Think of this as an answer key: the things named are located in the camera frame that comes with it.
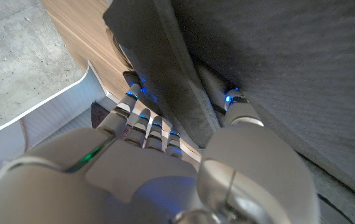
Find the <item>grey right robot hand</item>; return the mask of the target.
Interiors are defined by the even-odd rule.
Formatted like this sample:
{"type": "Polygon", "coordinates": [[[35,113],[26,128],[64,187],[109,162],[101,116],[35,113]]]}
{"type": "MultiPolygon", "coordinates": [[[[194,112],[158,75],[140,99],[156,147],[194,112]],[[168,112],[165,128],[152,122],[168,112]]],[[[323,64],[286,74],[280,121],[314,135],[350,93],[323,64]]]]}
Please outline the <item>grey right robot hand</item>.
{"type": "Polygon", "coordinates": [[[238,89],[224,100],[227,125],[200,165],[184,161],[180,135],[162,144],[160,118],[133,85],[97,128],[31,149],[0,172],[0,223],[318,223],[310,171],[266,128],[238,89]]]}

